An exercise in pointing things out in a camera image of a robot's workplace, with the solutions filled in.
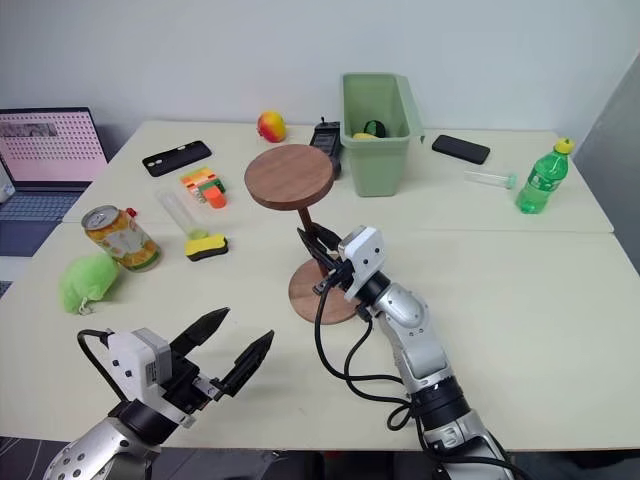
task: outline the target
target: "yellow sponge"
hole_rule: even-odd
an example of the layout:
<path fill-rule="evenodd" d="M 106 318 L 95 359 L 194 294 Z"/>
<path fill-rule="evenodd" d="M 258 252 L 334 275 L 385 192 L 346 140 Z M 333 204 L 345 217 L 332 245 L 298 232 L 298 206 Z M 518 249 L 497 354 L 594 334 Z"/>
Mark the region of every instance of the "yellow sponge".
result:
<path fill-rule="evenodd" d="M 192 262 L 214 255 L 223 255 L 228 251 L 227 239 L 221 233 L 197 240 L 187 240 L 184 244 L 184 254 Z"/>

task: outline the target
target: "orange toy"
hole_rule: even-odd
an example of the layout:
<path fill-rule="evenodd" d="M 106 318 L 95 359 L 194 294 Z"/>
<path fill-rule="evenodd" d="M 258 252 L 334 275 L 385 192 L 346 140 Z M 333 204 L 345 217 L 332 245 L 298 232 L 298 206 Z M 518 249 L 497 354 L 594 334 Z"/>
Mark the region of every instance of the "orange toy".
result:
<path fill-rule="evenodd" d="M 180 177 L 180 181 L 182 184 L 187 187 L 187 190 L 191 192 L 191 194 L 196 197 L 199 202 L 204 203 L 206 200 L 198 187 L 204 185 L 207 182 L 211 182 L 215 180 L 216 174 L 211 171 L 211 169 L 207 167 L 199 168 L 198 170 L 194 170 L 193 172 L 189 172 L 186 175 Z"/>
<path fill-rule="evenodd" d="M 207 188 L 203 195 L 213 208 L 222 208 L 227 204 L 224 193 L 218 187 Z"/>

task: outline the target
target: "green plush toy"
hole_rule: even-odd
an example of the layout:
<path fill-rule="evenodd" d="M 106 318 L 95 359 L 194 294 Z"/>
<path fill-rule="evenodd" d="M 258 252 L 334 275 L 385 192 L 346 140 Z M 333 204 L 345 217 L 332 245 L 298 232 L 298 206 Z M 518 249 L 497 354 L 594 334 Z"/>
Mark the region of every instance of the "green plush toy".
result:
<path fill-rule="evenodd" d="M 118 264 L 105 253 L 76 258 L 60 278 L 62 307 L 69 313 L 91 313 L 87 302 L 101 300 L 118 272 Z"/>

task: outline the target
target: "beverage can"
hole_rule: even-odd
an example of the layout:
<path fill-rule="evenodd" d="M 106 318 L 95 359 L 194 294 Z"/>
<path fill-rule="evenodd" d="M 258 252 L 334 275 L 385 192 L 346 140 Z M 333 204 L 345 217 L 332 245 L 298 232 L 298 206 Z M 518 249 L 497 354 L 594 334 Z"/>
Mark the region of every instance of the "beverage can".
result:
<path fill-rule="evenodd" d="M 160 259 L 160 247 L 127 212 L 113 205 L 94 208 L 81 224 L 87 236 L 127 270 L 148 270 Z"/>

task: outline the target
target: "test tube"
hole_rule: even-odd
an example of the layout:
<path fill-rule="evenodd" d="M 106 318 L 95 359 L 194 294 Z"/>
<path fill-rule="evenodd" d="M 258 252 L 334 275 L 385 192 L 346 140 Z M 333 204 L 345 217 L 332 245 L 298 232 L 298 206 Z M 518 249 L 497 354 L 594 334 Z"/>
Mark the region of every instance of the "test tube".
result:
<path fill-rule="evenodd" d="M 209 235 L 209 232 L 194 220 L 175 193 L 170 190 L 160 190 L 156 192 L 156 198 L 189 240 L 197 240 Z"/>
<path fill-rule="evenodd" d="M 516 185 L 515 173 L 495 173 L 495 172 L 479 172 L 466 170 L 464 179 L 468 182 L 484 183 L 485 185 L 493 185 L 494 187 L 502 187 L 511 190 Z"/>

